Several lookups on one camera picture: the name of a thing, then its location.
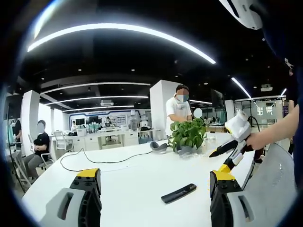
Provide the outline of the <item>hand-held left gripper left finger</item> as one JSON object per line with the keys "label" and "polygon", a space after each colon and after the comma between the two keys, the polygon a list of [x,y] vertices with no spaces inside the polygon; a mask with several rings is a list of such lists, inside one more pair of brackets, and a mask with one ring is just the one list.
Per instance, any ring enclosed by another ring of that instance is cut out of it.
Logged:
{"label": "hand-held left gripper left finger", "polygon": [[69,188],[61,189],[46,205],[46,227],[99,227],[102,204],[100,170],[79,172]]}

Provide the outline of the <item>person's right hand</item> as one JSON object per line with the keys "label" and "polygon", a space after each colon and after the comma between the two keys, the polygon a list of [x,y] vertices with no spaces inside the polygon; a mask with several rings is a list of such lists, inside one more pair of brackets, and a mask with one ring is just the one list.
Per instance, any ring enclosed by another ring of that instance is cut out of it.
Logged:
{"label": "person's right hand", "polygon": [[253,150],[259,150],[265,146],[261,132],[251,133],[246,139],[246,143]]}

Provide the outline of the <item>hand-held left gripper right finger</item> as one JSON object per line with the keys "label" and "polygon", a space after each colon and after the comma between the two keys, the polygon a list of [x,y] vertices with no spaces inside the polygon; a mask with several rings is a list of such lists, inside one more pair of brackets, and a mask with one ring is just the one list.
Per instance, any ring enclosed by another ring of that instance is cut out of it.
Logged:
{"label": "hand-held left gripper right finger", "polygon": [[213,227],[257,227],[256,201],[229,173],[210,173],[210,212]]}

